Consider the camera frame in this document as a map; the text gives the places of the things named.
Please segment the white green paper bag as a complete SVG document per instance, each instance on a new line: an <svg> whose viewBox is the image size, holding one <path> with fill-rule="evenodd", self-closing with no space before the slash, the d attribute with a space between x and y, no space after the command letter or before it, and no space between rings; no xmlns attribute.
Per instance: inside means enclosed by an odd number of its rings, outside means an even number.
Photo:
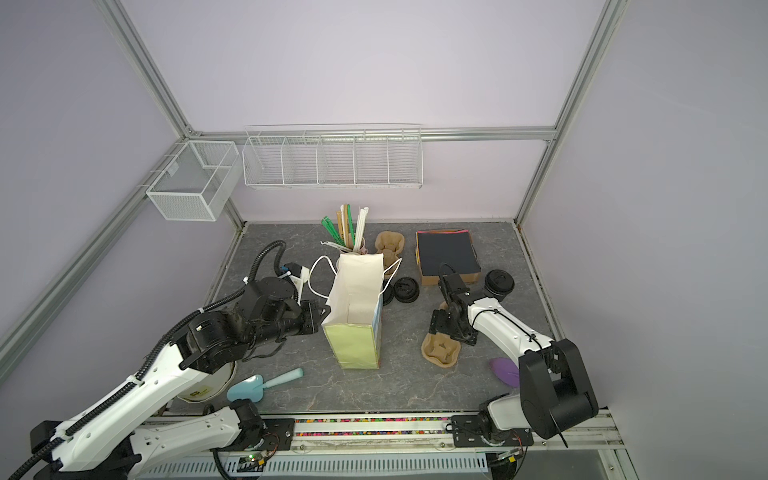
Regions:
<svg viewBox="0 0 768 480"><path fill-rule="evenodd" d="M320 256L313 266L322 262L334 274L333 285L327 294L312 293L330 308L321 327L336 361L345 370L378 369L383 296L401 261L386 267L382 254L345 253L337 261Z"/></svg>

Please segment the black cup lid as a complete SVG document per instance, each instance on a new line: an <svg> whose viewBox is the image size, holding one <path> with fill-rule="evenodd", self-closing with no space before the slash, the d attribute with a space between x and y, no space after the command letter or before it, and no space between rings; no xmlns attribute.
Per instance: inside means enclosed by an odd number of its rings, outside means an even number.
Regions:
<svg viewBox="0 0 768 480"><path fill-rule="evenodd" d="M394 283L393 294L401 303L413 303L420 296L419 283L412 277L401 277Z"/></svg>

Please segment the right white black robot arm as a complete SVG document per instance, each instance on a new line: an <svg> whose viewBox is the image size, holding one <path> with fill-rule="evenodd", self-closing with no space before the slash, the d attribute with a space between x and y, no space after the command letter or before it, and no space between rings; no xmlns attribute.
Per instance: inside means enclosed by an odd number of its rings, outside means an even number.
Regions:
<svg viewBox="0 0 768 480"><path fill-rule="evenodd" d="M496 446L527 429L542 439L558 436L596 417L600 407L578 347L537 332L507 311L501 301L515 286L512 275L495 269L472 290L443 264L439 288L445 309L433 312L429 332L473 346L491 340L518 369L517 392L483 403L474 436Z"/></svg>

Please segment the stack of black lids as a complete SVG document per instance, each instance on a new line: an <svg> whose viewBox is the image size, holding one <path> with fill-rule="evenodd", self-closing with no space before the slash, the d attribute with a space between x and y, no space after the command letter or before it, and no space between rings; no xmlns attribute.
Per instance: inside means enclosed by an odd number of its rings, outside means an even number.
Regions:
<svg viewBox="0 0 768 480"><path fill-rule="evenodd" d="M382 293L382 305L387 306L394 300L393 284L385 282Z"/></svg>

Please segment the single brown pulp cup carrier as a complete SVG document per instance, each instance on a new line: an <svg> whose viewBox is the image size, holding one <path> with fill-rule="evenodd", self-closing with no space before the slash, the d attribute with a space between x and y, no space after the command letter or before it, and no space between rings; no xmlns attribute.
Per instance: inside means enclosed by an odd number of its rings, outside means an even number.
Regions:
<svg viewBox="0 0 768 480"><path fill-rule="evenodd" d="M451 368L458 362L461 343L445 333L438 332L433 323L434 321L430 320L430 326L421 344L421 355L440 368Z"/></svg>

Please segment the black paper coffee cup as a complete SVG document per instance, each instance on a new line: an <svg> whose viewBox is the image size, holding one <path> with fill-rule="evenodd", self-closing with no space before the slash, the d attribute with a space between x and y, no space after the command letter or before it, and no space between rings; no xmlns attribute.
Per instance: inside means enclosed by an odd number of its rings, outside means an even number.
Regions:
<svg viewBox="0 0 768 480"><path fill-rule="evenodd" d="M484 291L502 302L515 288L513 276L502 269L490 270L484 278Z"/></svg>

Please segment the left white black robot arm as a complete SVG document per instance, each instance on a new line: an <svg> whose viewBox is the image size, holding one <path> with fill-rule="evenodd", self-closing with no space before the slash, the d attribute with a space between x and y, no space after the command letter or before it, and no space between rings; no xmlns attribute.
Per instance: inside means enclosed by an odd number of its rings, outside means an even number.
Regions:
<svg viewBox="0 0 768 480"><path fill-rule="evenodd" d="M30 433L31 456L13 473L34 466L38 479L134 479L168 460L205 450L261 447L270 431L253 400L163 428L144 423L168 401L223 367L251 360L272 342L319 331L330 307L302 296L311 272L283 264L283 240L256 256L243 287L194 310L156 343L135 374L81 414L43 421Z"/></svg>

